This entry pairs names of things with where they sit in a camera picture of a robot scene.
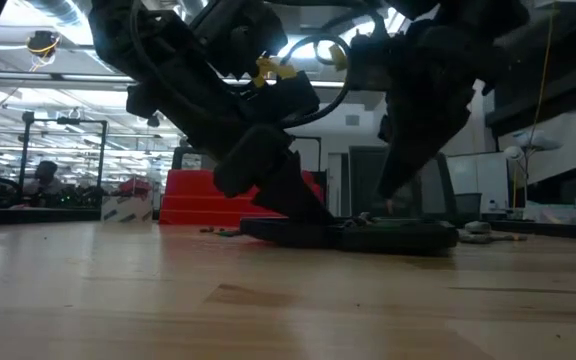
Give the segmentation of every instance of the desk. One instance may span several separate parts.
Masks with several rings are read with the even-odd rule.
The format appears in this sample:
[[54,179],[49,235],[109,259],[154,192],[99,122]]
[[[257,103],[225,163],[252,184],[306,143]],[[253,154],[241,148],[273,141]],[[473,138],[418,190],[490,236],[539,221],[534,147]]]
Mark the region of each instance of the desk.
[[576,359],[576,240],[447,258],[0,226],[0,359]]

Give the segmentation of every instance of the white box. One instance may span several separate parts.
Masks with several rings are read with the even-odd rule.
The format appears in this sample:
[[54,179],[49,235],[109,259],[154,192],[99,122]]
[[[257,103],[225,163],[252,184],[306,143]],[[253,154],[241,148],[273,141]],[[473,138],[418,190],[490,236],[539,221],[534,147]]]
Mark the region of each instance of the white box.
[[152,221],[152,191],[147,196],[104,196],[102,222],[136,223]]

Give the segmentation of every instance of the red platform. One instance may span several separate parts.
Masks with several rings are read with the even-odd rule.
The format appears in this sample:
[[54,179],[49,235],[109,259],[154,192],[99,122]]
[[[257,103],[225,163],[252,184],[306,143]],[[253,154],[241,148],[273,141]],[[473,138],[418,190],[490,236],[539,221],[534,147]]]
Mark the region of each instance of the red platform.
[[[303,177],[323,201],[323,192],[314,183],[312,174],[304,171]],[[247,194],[226,199],[213,185],[212,171],[170,170],[159,223],[238,227],[242,217],[280,217],[251,203],[257,191],[254,188]]]

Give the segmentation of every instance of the ceiling light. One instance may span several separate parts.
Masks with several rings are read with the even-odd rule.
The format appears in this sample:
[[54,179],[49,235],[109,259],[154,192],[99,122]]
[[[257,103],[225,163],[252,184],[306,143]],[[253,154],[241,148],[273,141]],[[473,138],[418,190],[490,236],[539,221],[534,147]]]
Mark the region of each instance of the ceiling light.
[[113,137],[113,138],[139,138],[139,139],[152,139],[152,138],[156,138],[159,135],[148,135],[148,134],[112,134],[112,135],[108,135],[108,137]]
[[395,18],[388,26],[388,33],[394,34],[396,32],[399,32],[401,26],[404,24],[404,21],[406,21],[406,17],[403,14],[398,13],[397,15],[395,15]]
[[56,123],[53,123],[53,122],[49,122],[48,125],[46,125],[46,126],[47,126],[49,129],[53,129],[53,130],[60,130],[60,131],[66,130],[66,126],[64,126],[64,125],[59,125],[59,124],[56,124]]
[[[0,151],[22,151],[21,146],[0,146]],[[41,148],[41,147],[28,147],[28,151],[47,153],[47,154],[86,154],[86,153],[99,153],[100,149],[83,149],[83,148]],[[143,151],[136,150],[106,150],[106,155],[115,157],[144,157]],[[157,150],[151,151],[152,156],[171,156],[174,151],[172,150]]]
[[0,79],[4,80],[52,80],[52,75],[48,73],[30,72],[10,72],[0,71]]
[[12,156],[10,154],[0,154],[0,159],[4,159],[4,160],[16,160],[17,157],[16,156]]
[[101,145],[101,138],[99,136],[84,136],[83,139],[88,140],[91,143]]
[[114,142],[114,141],[106,140],[106,143],[107,143],[108,145],[110,145],[110,146],[114,146],[114,147],[119,148],[119,149],[121,149],[121,150],[129,150],[129,149],[130,149],[130,148],[125,147],[125,146],[123,146],[123,145],[119,145],[119,144],[117,144],[117,143]]
[[72,130],[72,131],[77,132],[77,133],[80,133],[80,134],[83,134],[83,133],[86,132],[86,130],[84,130],[84,129],[82,129],[82,128],[79,128],[79,127],[76,127],[76,126],[74,126],[74,125],[66,125],[66,129],[67,129],[67,130]]

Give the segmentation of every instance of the duct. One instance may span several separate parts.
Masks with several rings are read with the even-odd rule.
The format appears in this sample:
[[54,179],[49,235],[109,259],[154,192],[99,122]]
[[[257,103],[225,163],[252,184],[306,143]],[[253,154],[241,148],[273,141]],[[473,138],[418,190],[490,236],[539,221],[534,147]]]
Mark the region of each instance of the duct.
[[92,9],[90,0],[26,0],[50,19],[52,25],[70,41],[92,45],[92,33],[86,14]]

